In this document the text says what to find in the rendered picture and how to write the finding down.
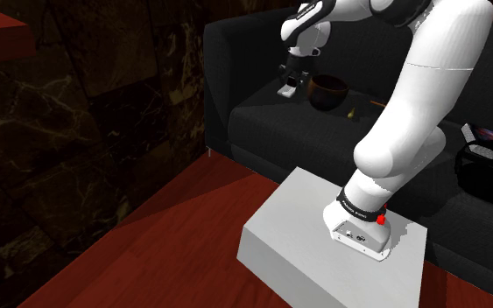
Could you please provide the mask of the dark brown bowl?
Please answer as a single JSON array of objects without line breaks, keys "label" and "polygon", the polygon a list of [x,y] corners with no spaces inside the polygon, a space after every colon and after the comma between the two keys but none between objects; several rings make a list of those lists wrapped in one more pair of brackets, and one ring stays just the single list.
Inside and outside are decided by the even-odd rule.
[{"label": "dark brown bowl", "polygon": [[339,107],[347,97],[349,86],[332,75],[315,75],[308,82],[307,99],[318,110],[329,111]]}]

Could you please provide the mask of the black sofa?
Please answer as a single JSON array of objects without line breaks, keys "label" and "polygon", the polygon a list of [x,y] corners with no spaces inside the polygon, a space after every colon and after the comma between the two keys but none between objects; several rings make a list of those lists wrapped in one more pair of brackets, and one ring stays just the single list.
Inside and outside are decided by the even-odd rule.
[{"label": "black sofa", "polygon": [[[275,182],[301,167],[342,186],[355,170],[354,147],[383,109],[370,101],[390,99],[412,34],[374,17],[334,23],[314,64],[344,80],[349,93],[341,106],[322,112],[303,94],[277,94],[285,61],[280,27],[291,14],[270,10],[205,27],[206,143]],[[493,25],[459,100],[440,122],[444,151],[389,202],[391,211],[427,228],[430,263],[493,294],[493,204],[464,192],[454,173],[465,123],[493,131]]]}]

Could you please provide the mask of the grey robot stand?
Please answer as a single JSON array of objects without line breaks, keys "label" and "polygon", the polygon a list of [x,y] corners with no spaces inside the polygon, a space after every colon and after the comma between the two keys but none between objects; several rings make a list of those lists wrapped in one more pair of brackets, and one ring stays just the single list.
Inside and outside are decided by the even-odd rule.
[{"label": "grey robot stand", "polygon": [[238,260],[293,308],[419,308],[427,230],[392,211],[378,262],[331,238],[340,187],[295,168],[244,224]]}]

